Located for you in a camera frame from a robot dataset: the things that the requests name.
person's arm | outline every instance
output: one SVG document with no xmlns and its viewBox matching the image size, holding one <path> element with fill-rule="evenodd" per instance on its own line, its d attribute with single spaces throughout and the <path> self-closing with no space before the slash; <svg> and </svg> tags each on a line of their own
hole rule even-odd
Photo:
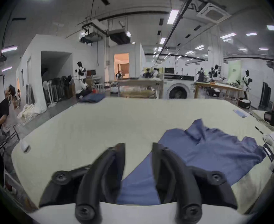
<svg viewBox="0 0 274 224">
<path fill-rule="evenodd" d="M 2 117 L 0 118 L 0 125 L 2 125 L 6 121 L 6 118 L 7 118 L 6 114 L 2 115 Z"/>
</svg>

air conditioner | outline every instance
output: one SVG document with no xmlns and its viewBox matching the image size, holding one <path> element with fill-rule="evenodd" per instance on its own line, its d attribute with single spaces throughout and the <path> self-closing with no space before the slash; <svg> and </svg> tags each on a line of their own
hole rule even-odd
<svg viewBox="0 0 274 224">
<path fill-rule="evenodd" d="M 197 17 L 201 17 L 201 18 L 210 20 L 214 23 L 219 23 L 219 22 L 227 19 L 228 17 L 230 17 L 230 15 L 226 11 L 224 11 L 222 8 L 209 2 L 197 14 Z"/>
</svg>

white cloth pile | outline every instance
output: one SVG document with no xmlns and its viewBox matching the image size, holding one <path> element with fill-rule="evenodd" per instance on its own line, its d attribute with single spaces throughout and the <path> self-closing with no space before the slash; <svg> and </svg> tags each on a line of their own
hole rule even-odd
<svg viewBox="0 0 274 224">
<path fill-rule="evenodd" d="M 23 110 L 18 114 L 18 119 L 22 121 L 22 123 L 26 123 L 30 121 L 32 118 L 45 112 L 46 109 L 42 108 L 38 103 L 34 104 L 26 104 Z"/>
</svg>

folded blue cloth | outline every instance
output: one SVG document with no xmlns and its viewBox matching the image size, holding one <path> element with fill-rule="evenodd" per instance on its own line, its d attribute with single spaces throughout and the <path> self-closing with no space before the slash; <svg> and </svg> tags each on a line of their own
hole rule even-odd
<svg viewBox="0 0 274 224">
<path fill-rule="evenodd" d="M 82 102 L 82 103 L 98 103 L 104 98 L 105 98 L 105 94 L 90 93 L 90 94 L 82 97 L 81 99 L 79 99 L 79 102 Z"/>
<path fill-rule="evenodd" d="M 236 136 L 205 127 L 201 119 L 195 120 L 187 130 L 167 130 L 158 143 L 174 151 L 187 166 L 223 172 L 230 185 L 266 156 L 255 139 L 244 137 L 239 141 Z M 117 204 L 160 204 L 151 159 L 150 153 L 122 181 Z"/>
</svg>

wooden table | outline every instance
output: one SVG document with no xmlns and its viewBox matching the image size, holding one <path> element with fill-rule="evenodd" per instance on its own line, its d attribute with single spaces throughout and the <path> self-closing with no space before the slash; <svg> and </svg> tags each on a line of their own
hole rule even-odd
<svg viewBox="0 0 274 224">
<path fill-rule="evenodd" d="M 229 85 L 229 84 L 210 83 L 210 82 L 208 82 L 208 83 L 206 83 L 206 82 L 195 82 L 195 94 L 194 94 L 195 99 L 197 98 L 197 93 L 198 93 L 198 89 L 199 89 L 200 86 L 217 88 L 217 89 L 220 89 L 220 90 L 226 90 L 225 95 L 227 95 L 228 91 L 236 91 L 237 92 L 237 97 L 236 98 L 239 97 L 239 92 L 243 91 L 241 88 L 234 87 L 234 86 Z"/>
<path fill-rule="evenodd" d="M 120 86 L 142 86 L 142 87 L 153 87 L 155 97 L 158 99 L 162 98 L 163 95 L 163 80 L 159 78 L 138 78 L 138 79 L 119 79 L 114 82 L 118 83 L 118 95 L 120 96 Z"/>
</svg>

